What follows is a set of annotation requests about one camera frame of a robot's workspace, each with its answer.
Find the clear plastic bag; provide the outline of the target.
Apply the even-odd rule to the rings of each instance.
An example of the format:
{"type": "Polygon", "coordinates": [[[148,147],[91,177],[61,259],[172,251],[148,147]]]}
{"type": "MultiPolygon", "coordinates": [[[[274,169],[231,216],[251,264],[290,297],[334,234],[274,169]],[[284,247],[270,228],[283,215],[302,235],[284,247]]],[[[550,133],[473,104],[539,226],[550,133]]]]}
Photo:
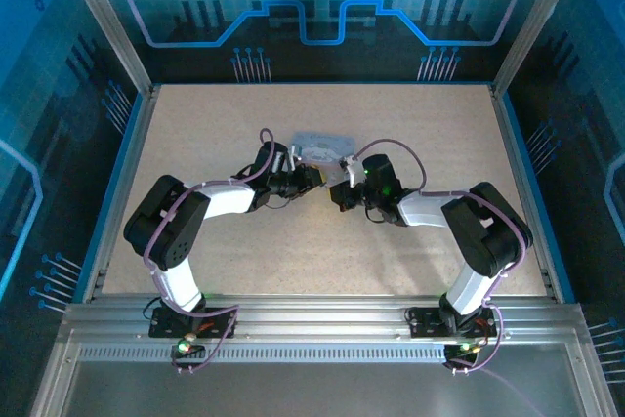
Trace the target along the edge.
{"type": "Polygon", "coordinates": [[[355,154],[355,142],[352,137],[297,132],[293,135],[290,145],[301,148],[298,163],[323,172],[324,181],[329,188],[348,180],[347,174],[340,167],[340,160],[355,154]]]}

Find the black LED connector box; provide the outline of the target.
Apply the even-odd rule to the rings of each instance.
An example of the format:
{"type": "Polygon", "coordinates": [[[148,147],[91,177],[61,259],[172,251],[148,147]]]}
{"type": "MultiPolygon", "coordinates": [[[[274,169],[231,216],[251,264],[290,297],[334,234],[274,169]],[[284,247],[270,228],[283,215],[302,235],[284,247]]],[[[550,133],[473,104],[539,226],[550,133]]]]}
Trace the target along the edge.
{"type": "Polygon", "coordinates": [[[181,339],[173,346],[171,357],[175,361],[188,358],[202,358],[204,352],[205,347],[203,345],[195,344],[188,339],[181,339]]]}
{"type": "Polygon", "coordinates": [[[452,359],[476,361],[480,349],[480,344],[476,343],[448,344],[444,346],[444,357],[447,361],[452,359]]]}

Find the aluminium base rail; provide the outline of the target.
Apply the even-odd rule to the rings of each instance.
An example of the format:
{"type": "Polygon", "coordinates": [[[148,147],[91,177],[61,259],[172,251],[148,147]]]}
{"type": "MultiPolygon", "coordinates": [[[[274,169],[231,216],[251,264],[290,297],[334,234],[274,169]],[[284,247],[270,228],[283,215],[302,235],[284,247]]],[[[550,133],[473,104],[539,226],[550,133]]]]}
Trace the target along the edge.
{"type": "MultiPolygon", "coordinates": [[[[76,342],[123,343],[148,340],[142,314],[149,297],[102,295],[66,310],[60,333],[76,342]]],[[[504,318],[504,342],[549,344],[580,337],[585,320],[580,306],[548,297],[498,296],[504,318]]],[[[404,312],[437,307],[435,296],[394,295],[234,295],[214,296],[212,308],[238,306],[234,341],[238,343],[390,343],[407,342],[404,312]]]]}

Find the aluminium table side rail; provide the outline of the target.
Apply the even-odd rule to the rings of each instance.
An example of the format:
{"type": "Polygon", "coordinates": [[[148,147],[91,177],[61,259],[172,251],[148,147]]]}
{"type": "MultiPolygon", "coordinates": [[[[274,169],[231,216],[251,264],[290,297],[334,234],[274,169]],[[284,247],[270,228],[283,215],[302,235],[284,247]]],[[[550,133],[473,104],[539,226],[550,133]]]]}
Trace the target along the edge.
{"type": "Polygon", "coordinates": [[[158,100],[155,85],[144,98],[137,97],[130,120],[113,165],[104,194],[103,206],[83,262],[73,302],[90,303],[101,289],[123,222],[128,197],[134,182],[147,131],[158,100]]]}
{"type": "Polygon", "coordinates": [[[536,262],[547,296],[555,303],[564,303],[565,299],[553,263],[549,242],[542,226],[538,207],[530,184],[529,173],[527,172],[521,153],[521,144],[515,134],[514,122],[506,108],[504,100],[496,94],[494,86],[490,85],[488,89],[519,194],[524,219],[533,235],[533,251],[536,256],[536,262]]]}

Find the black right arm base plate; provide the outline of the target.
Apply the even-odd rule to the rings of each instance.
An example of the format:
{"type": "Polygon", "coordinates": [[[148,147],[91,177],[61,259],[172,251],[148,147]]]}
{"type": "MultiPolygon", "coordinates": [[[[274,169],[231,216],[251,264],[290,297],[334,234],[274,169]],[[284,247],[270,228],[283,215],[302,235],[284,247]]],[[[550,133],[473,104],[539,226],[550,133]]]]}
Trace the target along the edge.
{"type": "Polygon", "coordinates": [[[495,338],[497,326],[492,310],[479,308],[459,315],[434,307],[411,307],[404,311],[412,339],[420,338],[495,338]]]}

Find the aluminium frame post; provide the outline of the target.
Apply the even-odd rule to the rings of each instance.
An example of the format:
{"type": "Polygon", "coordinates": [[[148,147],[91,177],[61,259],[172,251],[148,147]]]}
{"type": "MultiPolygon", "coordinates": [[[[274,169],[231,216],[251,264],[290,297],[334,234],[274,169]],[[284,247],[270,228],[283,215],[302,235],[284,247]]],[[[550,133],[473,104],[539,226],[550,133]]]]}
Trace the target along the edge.
{"type": "Polygon", "coordinates": [[[492,81],[492,97],[503,99],[523,61],[560,0],[535,0],[499,71],[492,81]]]}
{"type": "Polygon", "coordinates": [[[113,52],[143,98],[150,98],[153,84],[109,0],[84,0],[113,52]]]}

